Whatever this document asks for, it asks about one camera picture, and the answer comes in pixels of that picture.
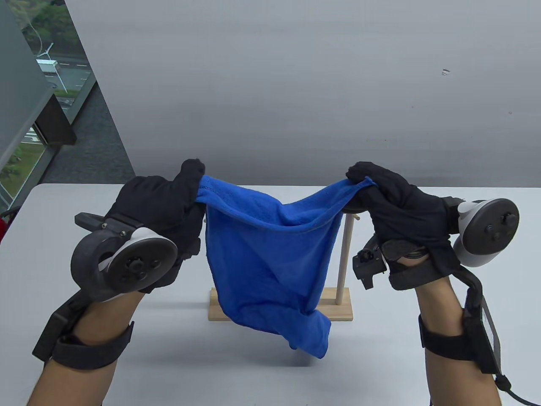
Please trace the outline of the person's right hand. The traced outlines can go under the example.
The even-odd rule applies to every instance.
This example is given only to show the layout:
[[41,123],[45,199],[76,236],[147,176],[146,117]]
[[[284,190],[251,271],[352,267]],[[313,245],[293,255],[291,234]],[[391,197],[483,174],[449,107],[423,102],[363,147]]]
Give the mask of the person's right hand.
[[375,183],[360,190],[347,209],[369,212],[394,290],[418,288],[458,271],[461,264],[449,240],[450,211],[443,198],[372,162],[357,162],[346,178],[355,184],[366,178]]

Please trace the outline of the person's left hand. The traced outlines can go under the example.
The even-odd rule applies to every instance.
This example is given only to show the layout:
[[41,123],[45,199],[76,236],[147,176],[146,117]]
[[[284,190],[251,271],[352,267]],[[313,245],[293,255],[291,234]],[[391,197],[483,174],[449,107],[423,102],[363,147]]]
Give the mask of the person's left hand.
[[161,176],[137,176],[120,190],[106,217],[122,215],[158,235],[168,238],[178,248],[178,258],[159,280],[142,289],[144,294],[172,284],[185,260],[199,254],[199,238],[205,205],[197,203],[199,184],[205,165],[199,159],[182,163],[181,170],[169,181]]

